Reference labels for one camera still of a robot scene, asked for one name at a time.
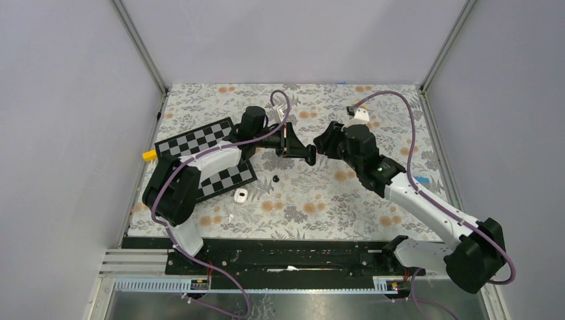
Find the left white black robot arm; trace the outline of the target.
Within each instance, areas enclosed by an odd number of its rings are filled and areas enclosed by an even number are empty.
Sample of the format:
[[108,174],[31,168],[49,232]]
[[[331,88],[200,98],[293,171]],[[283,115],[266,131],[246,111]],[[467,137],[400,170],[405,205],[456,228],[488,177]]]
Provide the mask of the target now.
[[262,107],[245,109],[239,124],[216,143],[188,156],[161,155],[143,193],[142,202],[151,210],[155,223],[162,225],[174,248],[183,252],[181,265],[192,274],[203,271],[206,255],[200,250],[203,238],[190,220],[202,182],[249,160],[257,148],[273,149],[279,157],[316,163],[314,145],[304,145],[285,118],[268,126]]

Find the white earbud case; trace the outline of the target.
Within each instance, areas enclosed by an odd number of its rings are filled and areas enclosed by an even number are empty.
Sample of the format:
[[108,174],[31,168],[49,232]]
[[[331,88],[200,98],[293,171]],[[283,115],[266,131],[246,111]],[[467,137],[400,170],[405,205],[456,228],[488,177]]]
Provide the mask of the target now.
[[249,192],[245,188],[238,188],[235,190],[234,201],[238,204],[243,204],[247,201]]

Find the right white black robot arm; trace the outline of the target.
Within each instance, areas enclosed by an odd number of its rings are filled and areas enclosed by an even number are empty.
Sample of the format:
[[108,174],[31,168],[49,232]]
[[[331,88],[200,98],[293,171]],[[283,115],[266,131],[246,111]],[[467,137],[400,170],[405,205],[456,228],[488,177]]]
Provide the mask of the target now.
[[441,238],[438,244],[397,237],[394,249],[382,256],[388,273],[421,267],[445,273],[462,290],[477,293],[510,263],[499,222],[480,221],[428,194],[406,168],[380,154],[365,125],[333,121],[314,144],[319,154],[344,161],[366,189],[412,213]]

